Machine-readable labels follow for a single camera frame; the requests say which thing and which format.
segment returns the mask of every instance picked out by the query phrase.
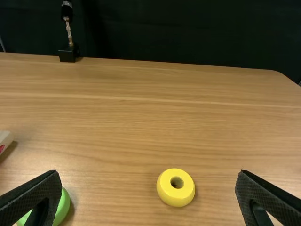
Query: green ring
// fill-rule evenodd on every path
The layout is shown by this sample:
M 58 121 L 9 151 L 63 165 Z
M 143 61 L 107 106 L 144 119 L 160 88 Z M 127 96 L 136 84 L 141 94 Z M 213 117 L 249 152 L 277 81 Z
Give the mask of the green ring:
M 57 207 L 57 211 L 55 213 L 55 219 L 53 221 L 52 226 L 58 226 L 66 217 L 68 211 L 70 208 L 70 196 L 65 188 L 62 188 L 62 195 L 60 202 Z M 24 226 L 30 213 L 32 211 L 29 211 L 26 213 L 21 219 L 17 221 L 17 226 Z

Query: yellow donut-shaped object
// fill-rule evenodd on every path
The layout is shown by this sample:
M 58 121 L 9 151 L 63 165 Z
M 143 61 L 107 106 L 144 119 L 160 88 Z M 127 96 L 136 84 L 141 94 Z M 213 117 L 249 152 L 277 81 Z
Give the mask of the yellow donut-shaped object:
M 184 170 L 167 169 L 158 177 L 157 192 L 167 205 L 186 206 L 196 192 L 194 182 Z

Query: wooden table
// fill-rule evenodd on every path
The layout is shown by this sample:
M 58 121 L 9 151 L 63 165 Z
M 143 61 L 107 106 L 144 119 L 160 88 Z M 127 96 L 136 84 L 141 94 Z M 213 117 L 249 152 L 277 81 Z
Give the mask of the wooden table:
M 1 53 L 0 104 L 0 194 L 56 169 L 65 226 L 241 226 L 241 169 L 301 197 L 301 88 L 275 71 Z M 195 181 L 184 208 L 157 195 L 168 168 Z

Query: black stand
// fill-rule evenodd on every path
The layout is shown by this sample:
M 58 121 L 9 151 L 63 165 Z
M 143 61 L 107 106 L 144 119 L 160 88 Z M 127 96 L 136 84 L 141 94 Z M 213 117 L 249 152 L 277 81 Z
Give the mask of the black stand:
M 64 48 L 58 51 L 61 62 L 74 63 L 76 58 L 79 57 L 79 46 L 74 43 L 73 46 L 66 45 Z

